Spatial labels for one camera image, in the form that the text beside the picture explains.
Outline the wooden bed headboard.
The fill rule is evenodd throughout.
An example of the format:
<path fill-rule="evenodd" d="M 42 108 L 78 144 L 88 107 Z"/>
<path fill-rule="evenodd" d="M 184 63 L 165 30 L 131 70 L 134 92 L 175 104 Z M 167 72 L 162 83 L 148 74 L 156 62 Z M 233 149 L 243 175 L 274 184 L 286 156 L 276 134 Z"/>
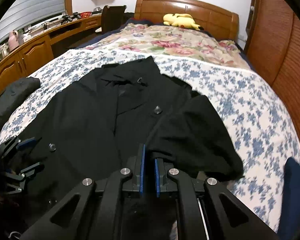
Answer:
<path fill-rule="evenodd" d="M 238 38 L 239 16 L 221 7 L 197 0 L 137 0 L 134 18 L 153 23 L 166 14 L 190 14 L 194 21 L 218 40 Z"/>

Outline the yellow Pikachu plush toy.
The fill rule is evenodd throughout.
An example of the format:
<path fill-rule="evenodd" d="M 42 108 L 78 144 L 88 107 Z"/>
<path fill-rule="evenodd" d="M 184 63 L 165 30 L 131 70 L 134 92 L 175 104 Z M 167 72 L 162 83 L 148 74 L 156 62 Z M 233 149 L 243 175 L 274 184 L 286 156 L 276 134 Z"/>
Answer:
<path fill-rule="evenodd" d="M 173 27 L 200 30 L 190 14 L 166 14 L 163 16 L 163 24 Z"/>

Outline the dark brown desk chair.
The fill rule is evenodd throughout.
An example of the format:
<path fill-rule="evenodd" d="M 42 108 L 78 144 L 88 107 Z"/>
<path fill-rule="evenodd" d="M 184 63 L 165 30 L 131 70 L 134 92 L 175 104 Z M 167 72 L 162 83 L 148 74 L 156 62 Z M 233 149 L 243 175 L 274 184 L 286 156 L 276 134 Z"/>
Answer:
<path fill-rule="evenodd" d="M 122 19 L 127 6 L 109 6 L 106 5 L 101 14 L 101 26 L 95 30 L 97 34 L 104 34 L 118 29 L 121 26 Z"/>

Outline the pink floral beige quilt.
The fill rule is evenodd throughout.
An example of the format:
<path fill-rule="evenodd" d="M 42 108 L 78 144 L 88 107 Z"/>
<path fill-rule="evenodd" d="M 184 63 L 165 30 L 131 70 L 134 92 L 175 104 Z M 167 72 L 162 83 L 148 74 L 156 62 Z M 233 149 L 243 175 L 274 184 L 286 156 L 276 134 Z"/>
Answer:
<path fill-rule="evenodd" d="M 118 33 L 83 48 L 181 56 L 220 66 L 251 68 L 233 40 L 217 41 L 201 31 L 166 25 L 129 23 Z"/>

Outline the pink bottle on desk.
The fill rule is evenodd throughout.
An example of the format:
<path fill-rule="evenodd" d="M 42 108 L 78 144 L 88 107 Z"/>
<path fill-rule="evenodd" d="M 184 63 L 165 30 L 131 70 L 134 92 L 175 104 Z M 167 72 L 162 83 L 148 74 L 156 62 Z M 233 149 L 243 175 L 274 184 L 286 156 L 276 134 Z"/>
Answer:
<path fill-rule="evenodd" d="M 14 30 L 14 31 L 10 32 L 9 36 L 8 36 L 9 51 L 12 52 L 18 46 L 19 46 L 18 32 L 16 30 Z"/>

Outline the brown louvered wardrobe doors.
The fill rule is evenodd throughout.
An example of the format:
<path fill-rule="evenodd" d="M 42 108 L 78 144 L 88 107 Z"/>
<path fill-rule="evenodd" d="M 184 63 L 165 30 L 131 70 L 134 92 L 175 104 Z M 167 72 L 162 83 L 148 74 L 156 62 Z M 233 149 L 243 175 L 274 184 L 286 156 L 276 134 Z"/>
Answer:
<path fill-rule="evenodd" d="M 251 0 L 245 53 L 292 117 L 300 140 L 300 19 L 285 0 Z"/>

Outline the dark blue pillow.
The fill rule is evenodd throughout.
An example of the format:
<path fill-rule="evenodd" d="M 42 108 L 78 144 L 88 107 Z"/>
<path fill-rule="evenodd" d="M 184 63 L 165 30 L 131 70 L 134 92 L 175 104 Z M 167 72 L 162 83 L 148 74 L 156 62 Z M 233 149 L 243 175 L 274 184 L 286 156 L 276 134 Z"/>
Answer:
<path fill-rule="evenodd" d="M 284 166 L 279 239 L 300 239 L 300 165 L 292 157 Z"/>

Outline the red basket on desk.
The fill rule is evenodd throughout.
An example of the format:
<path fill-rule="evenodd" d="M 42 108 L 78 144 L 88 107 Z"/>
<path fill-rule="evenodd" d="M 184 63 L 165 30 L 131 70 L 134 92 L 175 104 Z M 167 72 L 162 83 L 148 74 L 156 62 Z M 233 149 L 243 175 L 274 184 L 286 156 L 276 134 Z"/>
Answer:
<path fill-rule="evenodd" d="M 90 11 L 80 13 L 81 18 L 89 18 L 91 15 L 92 15 L 92 12 L 90 12 Z"/>

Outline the black double-breasted coat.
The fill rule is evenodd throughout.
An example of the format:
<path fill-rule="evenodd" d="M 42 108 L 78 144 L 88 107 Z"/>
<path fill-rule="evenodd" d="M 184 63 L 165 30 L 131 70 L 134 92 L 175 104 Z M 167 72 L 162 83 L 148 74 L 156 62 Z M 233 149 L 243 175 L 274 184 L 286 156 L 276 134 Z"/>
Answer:
<path fill-rule="evenodd" d="M 21 133 L 37 142 L 9 163 L 43 169 L 28 194 L 61 199 L 83 178 L 107 178 L 145 145 L 146 155 L 195 176 L 238 179 L 243 163 L 209 99 L 176 77 L 161 74 L 152 57 L 92 70 L 57 93 Z"/>

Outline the dark grey folded garment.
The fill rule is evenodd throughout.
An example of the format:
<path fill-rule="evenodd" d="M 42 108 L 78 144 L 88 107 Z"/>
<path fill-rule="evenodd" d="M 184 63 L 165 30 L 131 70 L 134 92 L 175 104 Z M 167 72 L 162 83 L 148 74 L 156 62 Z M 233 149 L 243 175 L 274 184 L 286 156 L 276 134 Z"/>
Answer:
<path fill-rule="evenodd" d="M 22 77 L 5 88 L 0 94 L 0 131 L 12 113 L 38 88 L 40 80 L 35 77 Z"/>

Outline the grey window roller blind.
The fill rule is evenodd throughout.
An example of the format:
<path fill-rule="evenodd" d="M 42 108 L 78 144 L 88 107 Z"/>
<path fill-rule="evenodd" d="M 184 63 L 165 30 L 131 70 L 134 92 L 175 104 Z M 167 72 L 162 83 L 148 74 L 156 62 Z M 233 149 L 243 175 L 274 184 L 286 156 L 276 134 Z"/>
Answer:
<path fill-rule="evenodd" d="M 14 30 L 64 12 L 64 0 L 16 0 L 0 20 L 0 42 Z"/>

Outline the long wooden desk cabinet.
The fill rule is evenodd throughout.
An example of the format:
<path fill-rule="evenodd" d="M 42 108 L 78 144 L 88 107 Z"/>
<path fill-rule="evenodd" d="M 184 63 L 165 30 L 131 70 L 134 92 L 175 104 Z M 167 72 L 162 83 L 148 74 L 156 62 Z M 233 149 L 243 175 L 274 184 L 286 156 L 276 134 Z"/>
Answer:
<path fill-rule="evenodd" d="M 66 38 L 101 25 L 101 15 L 52 28 L 30 39 L 0 61 L 0 94 L 14 81 L 27 77 L 55 58 L 52 46 Z"/>

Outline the blue floral white bedsheet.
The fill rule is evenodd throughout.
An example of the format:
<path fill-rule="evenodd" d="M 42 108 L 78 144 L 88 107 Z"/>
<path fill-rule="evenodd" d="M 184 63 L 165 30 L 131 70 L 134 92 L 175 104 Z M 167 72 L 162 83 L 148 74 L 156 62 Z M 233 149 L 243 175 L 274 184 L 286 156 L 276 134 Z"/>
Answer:
<path fill-rule="evenodd" d="M 120 49 L 72 49 L 35 71 L 40 88 L 18 107 L 0 132 L 0 143 L 19 135 L 51 98 L 103 64 L 146 58 Z M 230 191 L 271 229 L 280 223 L 284 166 L 300 164 L 300 141 L 292 119 L 270 85 L 252 70 L 189 57 L 153 55 L 162 74 L 175 76 L 207 96 L 243 161 L 244 177 Z"/>

